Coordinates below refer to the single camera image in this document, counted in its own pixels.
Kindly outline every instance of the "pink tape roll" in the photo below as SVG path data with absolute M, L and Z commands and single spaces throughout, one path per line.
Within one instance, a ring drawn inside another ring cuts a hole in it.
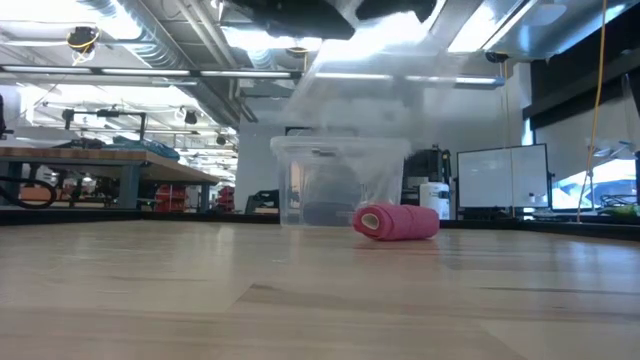
M 381 204 L 356 211 L 353 228 L 375 240 L 415 240 L 437 234 L 440 220 L 432 209 Z

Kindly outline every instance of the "white container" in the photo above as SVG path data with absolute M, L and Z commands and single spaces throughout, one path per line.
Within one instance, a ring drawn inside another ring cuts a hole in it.
M 449 185 L 427 183 L 420 185 L 420 206 L 435 210 L 440 220 L 450 218 Z

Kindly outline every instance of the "window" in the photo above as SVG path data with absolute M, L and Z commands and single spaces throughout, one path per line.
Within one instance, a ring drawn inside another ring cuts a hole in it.
M 553 184 L 553 209 L 578 207 L 585 173 L 583 171 Z M 593 193 L 587 178 L 581 207 L 590 209 L 592 204 L 595 208 L 606 207 L 612 197 L 635 202 L 637 191 L 635 160 L 612 160 L 593 169 Z

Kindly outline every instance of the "wooden workbench top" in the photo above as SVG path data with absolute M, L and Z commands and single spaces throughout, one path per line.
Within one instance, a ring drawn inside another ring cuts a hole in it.
M 114 166 L 101 165 L 100 161 L 132 161 L 134 163 L 139 162 L 140 164 L 145 163 L 140 173 L 142 180 L 185 181 L 194 183 L 217 183 L 220 181 L 220 178 L 217 176 L 206 174 L 148 151 L 0 147 L 0 161 L 6 161 L 7 158 L 30 158 L 39 160 L 45 165 L 48 159 L 96 160 L 95 163 L 89 165 L 58 164 L 55 165 L 55 167 L 112 178 L 120 176 L 120 169 Z

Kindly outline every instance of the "cable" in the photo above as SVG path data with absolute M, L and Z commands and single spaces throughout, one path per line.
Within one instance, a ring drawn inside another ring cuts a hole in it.
M 578 198 L 578 216 L 577 222 L 580 222 L 582 217 L 582 197 L 584 196 L 584 190 L 587 186 L 587 177 L 592 174 L 593 169 L 593 153 L 594 145 L 596 142 L 596 133 L 598 131 L 598 115 L 600 113 L 600 99 L 602 98 L 602 82 L 604 78 L 604 46 L 606 43 L 606 26 L 607 26 L 607 0 L 602 0 L 602 29 L 600 30 L 600 63 L 598 65 L 598 89 L 596 91 L 596 104 L 593 109 L 593 125 L 591 128 L 591 143 L 589 144 L 589 153 L 587 154 L 587 171 L 584 174 L 584 181 L 582 182 L 582 190 L 580 191 L 580 197 Z

